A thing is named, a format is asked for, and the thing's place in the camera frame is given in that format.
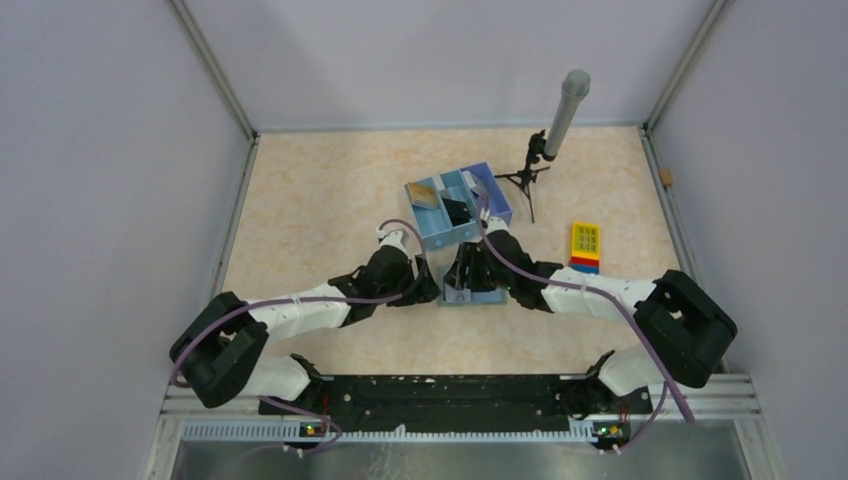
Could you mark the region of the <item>green leather card holder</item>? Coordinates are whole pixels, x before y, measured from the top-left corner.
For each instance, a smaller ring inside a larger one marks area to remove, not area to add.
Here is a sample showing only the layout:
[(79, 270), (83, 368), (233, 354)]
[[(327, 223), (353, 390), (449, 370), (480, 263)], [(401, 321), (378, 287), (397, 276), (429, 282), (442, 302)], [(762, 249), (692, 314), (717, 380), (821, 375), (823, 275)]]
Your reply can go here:
[(440, 296), (437, 298), (439, 307), (464, 307), (481, 305), (504, 305), (508, 295), (503, 289), (488, 292), (473, 292), (468, 289), (456, 290), (445, 279), (448, 267), (441, 266), (438, 270)]

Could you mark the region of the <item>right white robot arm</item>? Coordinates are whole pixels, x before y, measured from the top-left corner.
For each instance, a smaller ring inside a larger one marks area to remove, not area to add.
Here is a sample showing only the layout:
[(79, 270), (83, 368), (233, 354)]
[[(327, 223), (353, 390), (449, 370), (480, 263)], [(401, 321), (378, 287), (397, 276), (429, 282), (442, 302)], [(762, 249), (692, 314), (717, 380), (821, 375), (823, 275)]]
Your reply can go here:
[(704, 387), (738, 334), (730, 316), (682, 271), (627, 280), (535, 261), (498, 217), (490, 218), (480, 241), (460, 243), (444, 282), (475, 293), (502, 289), (528, 310), (630, 326), (638, 345), (604, 354), (587, 373), (586, 397), (600, 412), (652, 384)]

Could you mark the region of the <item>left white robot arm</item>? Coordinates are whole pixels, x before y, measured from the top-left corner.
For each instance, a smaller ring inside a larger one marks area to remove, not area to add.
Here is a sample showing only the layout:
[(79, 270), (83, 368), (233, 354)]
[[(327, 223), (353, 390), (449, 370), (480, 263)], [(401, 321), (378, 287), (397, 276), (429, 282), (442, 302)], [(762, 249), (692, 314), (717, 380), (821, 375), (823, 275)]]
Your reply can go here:
[(377, 234), (366, 264), (312, 289), (267, 300), (243, 300), (232, 291), (214, 296), (171, 346), (171, 385), (192, 390), (206, 408), (247, 394), (276, 397), (297, 413), (314, 410), (321, 388), (304, 361), (266, 358), (267, 345), (352, 326), (381, 306), (426, 304), (440, 295), (427, 253), (413, 255), (406, 246), (409, 236), (423, 240), (409, 222), (387, 220)]

